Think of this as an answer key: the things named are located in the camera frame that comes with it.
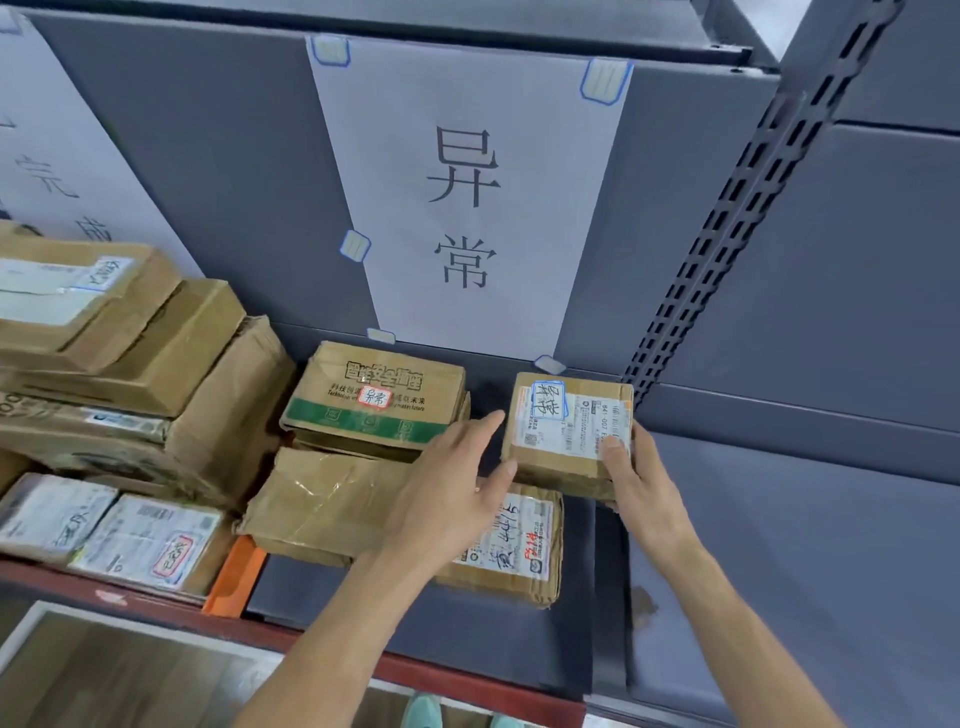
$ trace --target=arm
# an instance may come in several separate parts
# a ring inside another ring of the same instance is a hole
[[[650,433],[634,423],[635,463],[616,438],[601,456],[627,529],[684,609],[713,678],[744,728],[843,723],[700,543]]]
[[[477,490],[480,456],[503,412],[451,425],[410,469],[383,546],[336,595],[256,692],[235,728],[350,726],[380,654],[423,586],[493,524],[516,472],[501,463]]]

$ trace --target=hand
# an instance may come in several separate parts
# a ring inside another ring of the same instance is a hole
[[[480,456],[503,422],[502,410],[454,423],[435,437],[410,469],[387,519],[384,547],[429,569],[427,578],[460,556],[493,525],[516,474],[500,463],[478,487]]]
[[[615,437],[600,443],[627,530],[660,573],[667,575],[691,548],[700,546],[684,500],[660,461],[654,438],[634,422],[634,462]]]

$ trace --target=wooden floor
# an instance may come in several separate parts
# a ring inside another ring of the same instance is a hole
[[[0,643],[29,602],[0,596]],[[273,665],[58,614],[0,673],[3,728],[227,728]],[[399,726],[403,695],[367,690],[356,728]],[[444,706],[444,728],[488,716]]]

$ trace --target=green stripe on box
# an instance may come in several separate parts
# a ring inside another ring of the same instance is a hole
[[[398,417],[373,415],[368,412],[358,412],[355,409],[330,407],[314,401],[301,400],[299,397],[291,400],[285,418],[348,432],[362,432],[365,435],[374,435],[386,440],[421,445],[430,442],[447,428],[447,425],[440,423],[424,423],[417,420],[401,420]]]

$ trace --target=printed chinese characters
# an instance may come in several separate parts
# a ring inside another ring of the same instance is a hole
[[[435,203],[447,197],[453,191],[454,184],[472,184],[473,206],[480,207],[480,187],[500,186],[497,180],[480,182],[482,169],[496,169],[499,166],[496,162],[496,152],[489,149],[489,141],[490,133],[487,130],[460,132],[437,127],[437,157],[440,164],[446,165],[447,174],[446,177],[427,177],[427,179],[446,182],[446,190],[440,197],[435,197],[430,202]],[[472,169],[472,179],[458,179],[458,167]]]
[[[64,197],[80,199],[80,195],[74,192],[60,177],[56,175],[53,170],[53,165],[49,164],[48,162],[36,161],[35,159],[31,159],[26,155],[20,155],[14,160],[14,162],[16,163],[16,166],[18,166],[28,175],[40,180],[43,186],[46,187],[47,192],[59,192]]]
[[[534,393],[534,410],[537,415],[562,415],[564,412],[563,391],[551,382],[538,381]]]
[[[460,274],[455,278],[461,281],[464,288],[467,287],[468,277],[470,276],[479,278],[479,280],[473,281],[473,284],[478,288],[483,288],[487,285],[487,271],[480,270],[480,260],[483,255],[486,255],[485,259],[489,260],[496,255],[496,251],[482,250],[486,243],[480,238],[477,238],[476,243],[468,247],[467,237],[465,235],[461,238],[459,246],[449,235],[444,235],[444,237],[449,240],[449,243],[441,242],[437,245],[437,250],[434,251],[434,253],[439,253],[444,248],[450,250],[450,264],[444,266],[444,283],[450,283],[450,272],[452,271],[455,274]]]
[[[419,392],[423,385],[422,372],[411,372],[409,369],[403,369],[402,367],[387,369],[383,364],[373,364],[368,367],[358,361],[347,362],[344,369],[344,379],[362,381],[366,384],[379,382],[388,387],[406,387],[414,392]]]
[[[90,240],[99,240],[104,243],[113,240],[107,226],[95,218],[87,215],[83,220],[77,220],[76,222],[77,227],[80,228],[83,234]]]

